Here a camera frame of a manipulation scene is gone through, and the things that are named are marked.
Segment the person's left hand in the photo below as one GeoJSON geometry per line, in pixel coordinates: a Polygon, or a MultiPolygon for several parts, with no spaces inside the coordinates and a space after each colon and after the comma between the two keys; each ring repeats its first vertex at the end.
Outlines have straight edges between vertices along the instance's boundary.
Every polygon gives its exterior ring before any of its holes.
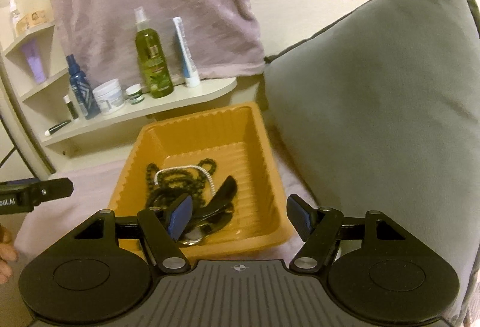
{"type": "Polygon", "coordinates": [[[0,284],[6,284],[13,275],[11,263],[18,260],[18,253],[13,244],[11,232],[1,226],[0,235],[0,284]]]}

